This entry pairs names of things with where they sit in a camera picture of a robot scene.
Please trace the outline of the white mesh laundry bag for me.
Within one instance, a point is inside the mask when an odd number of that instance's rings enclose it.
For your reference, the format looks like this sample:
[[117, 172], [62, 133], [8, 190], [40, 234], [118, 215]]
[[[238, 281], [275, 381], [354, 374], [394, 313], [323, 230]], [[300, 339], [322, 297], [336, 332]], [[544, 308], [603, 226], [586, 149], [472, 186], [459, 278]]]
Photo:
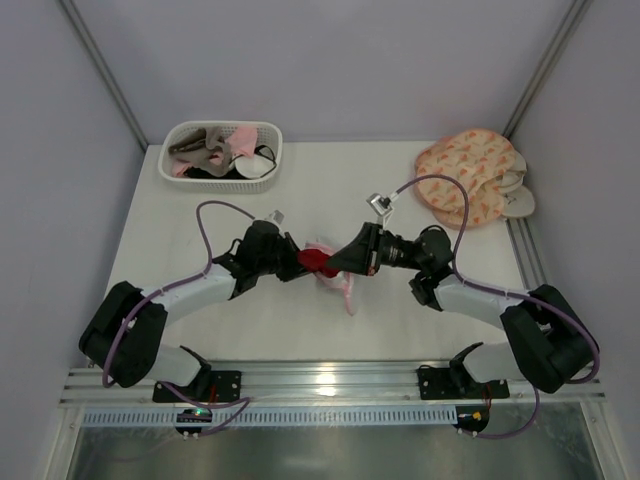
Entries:
[[[337, 249], [330, 242], [316, 239], [305, 243], [305, 250], [317, 250], [327, 257], [337, 252]], [[357, 313], [355, 300], [355, 276], [349, 272], [339, 272], [334, 277], [326, 276], [322, 271], [314, 273], [316, 280], [328, 291], [332, 291], [342, 296], [344, 307], [350, 316]]]

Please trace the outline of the red lace bra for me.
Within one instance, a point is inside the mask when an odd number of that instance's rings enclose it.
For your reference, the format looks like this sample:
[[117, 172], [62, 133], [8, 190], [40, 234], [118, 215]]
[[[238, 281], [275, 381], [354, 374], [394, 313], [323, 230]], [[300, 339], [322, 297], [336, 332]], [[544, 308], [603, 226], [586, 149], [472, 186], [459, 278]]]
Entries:
[[329, 254], [316, 248], [307, 248], [297, 253], [297, 261], [305, 270], [327, 278], [334, 278], [340, 273], [340, 270], [327, 265], [329, 258]]

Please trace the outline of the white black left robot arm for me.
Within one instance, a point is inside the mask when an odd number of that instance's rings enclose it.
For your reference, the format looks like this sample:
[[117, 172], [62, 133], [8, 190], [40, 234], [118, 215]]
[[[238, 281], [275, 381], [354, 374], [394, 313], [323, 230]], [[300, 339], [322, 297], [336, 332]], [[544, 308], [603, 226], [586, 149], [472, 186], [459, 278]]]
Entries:
[[306, 275], [299, 252], [289, 234], [256, 220], [236, 246], [218, 257], [209, 255], [200, 273], [155, 290], [117, 283], [80, 336], [79, 349], [102, 368], [106, 386], [129, 388], [149, 379], [177, 398], [204, 402], [216, 381], [211, 365], [190, 348], [164, 345], [165, 328], [239, 297], [262, 276], [288, 282]]

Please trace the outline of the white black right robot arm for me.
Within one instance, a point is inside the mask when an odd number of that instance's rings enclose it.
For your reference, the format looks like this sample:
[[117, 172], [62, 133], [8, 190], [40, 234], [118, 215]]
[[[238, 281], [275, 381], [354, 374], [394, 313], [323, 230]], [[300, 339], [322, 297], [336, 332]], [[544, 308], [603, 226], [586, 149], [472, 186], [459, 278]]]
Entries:
[[592, 379], [581, 372], [598, 372], [599, 347], [556, 288], [543, 284], [521, 293], [465, 279], [455, 268], [456, 247], [438, 226], [409, 241], [365, 223], [326, 266], [362, 276], [373, 276], [383, 266], [413, 270], [409, 285], [420, 305], [501, 329], [505, 342], [478, 342], [450, 360], [446, 370], [459, 396], [499, 380], [525, 380], [554, 393], [567, 383]]

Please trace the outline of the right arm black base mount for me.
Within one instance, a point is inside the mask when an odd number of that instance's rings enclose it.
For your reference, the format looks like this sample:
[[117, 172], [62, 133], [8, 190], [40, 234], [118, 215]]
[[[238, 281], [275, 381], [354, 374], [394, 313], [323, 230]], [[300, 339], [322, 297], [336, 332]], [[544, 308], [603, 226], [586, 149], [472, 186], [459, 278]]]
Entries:
[[422, 365], [416, 370], [422, 400], [507, 399], [510, 390], [505, 380], [478, 383], [468, 374], [451, 368]]

